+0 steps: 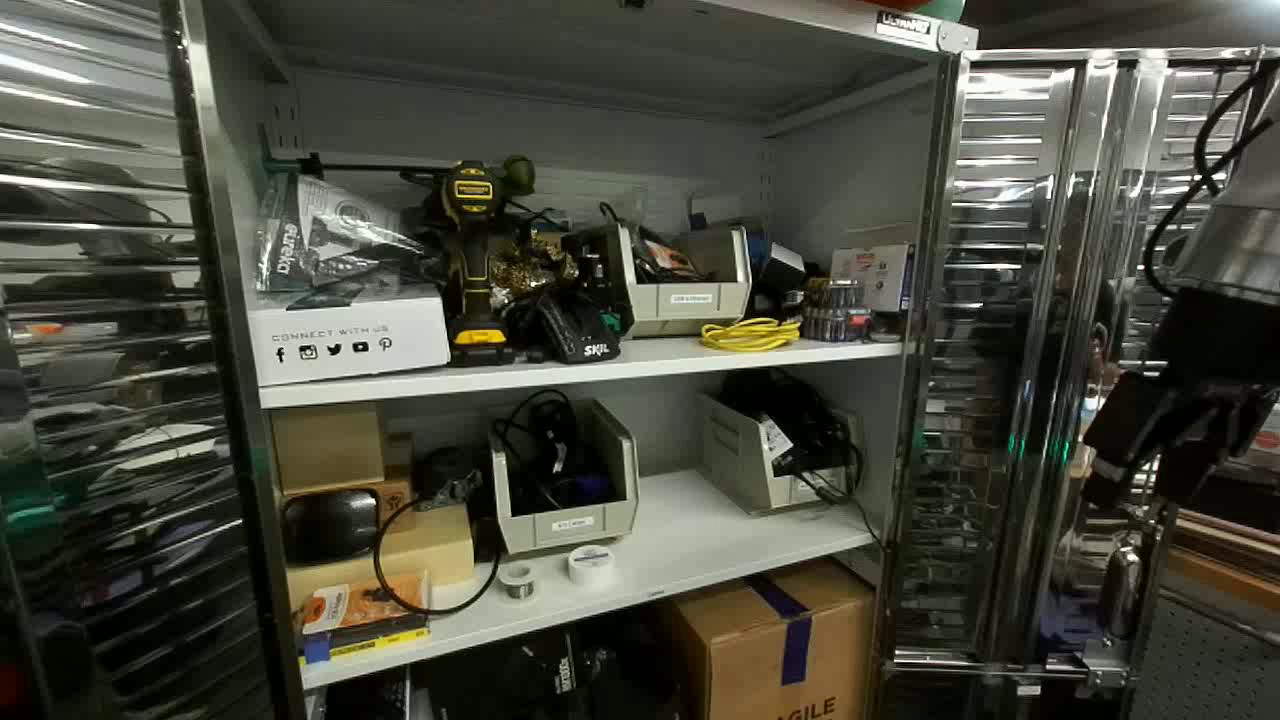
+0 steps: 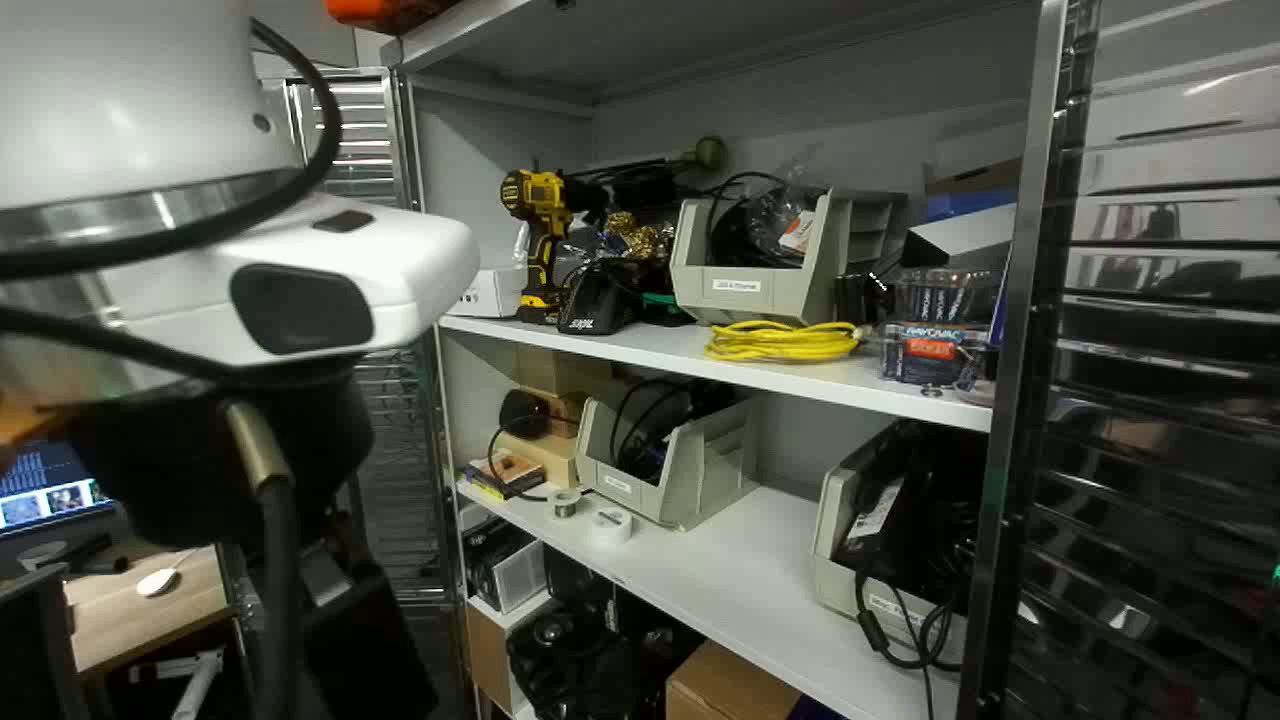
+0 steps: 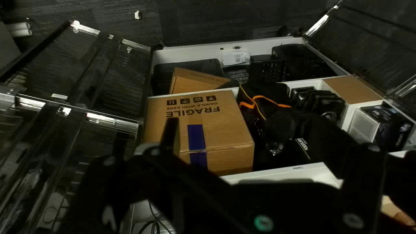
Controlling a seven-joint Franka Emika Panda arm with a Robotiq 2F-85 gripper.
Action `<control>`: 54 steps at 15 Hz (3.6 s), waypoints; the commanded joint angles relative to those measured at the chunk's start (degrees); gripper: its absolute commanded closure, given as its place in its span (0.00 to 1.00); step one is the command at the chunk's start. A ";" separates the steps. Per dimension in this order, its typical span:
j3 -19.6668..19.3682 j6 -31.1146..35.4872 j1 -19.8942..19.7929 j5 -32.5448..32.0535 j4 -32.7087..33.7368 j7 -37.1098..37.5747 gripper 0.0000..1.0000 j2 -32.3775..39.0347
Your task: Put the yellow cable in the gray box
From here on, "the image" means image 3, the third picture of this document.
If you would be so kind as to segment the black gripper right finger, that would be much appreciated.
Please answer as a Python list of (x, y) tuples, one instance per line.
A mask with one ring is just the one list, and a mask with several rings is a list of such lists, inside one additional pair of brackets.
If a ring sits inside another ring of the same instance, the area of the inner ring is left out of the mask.
[(357, 142), (343, 129), (337, 131), (336, 141), (343, 183), (334, 201), (335, 213), (375, 215), (383, 190), (386, 153), (376, 144)]

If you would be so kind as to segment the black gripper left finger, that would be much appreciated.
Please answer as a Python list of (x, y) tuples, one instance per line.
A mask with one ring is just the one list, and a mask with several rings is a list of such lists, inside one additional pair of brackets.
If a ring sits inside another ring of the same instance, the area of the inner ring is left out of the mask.
[(179, 146), (179, 119), (167, 118), (161, 135), (159, 146), (165, 151), (175, 153)]

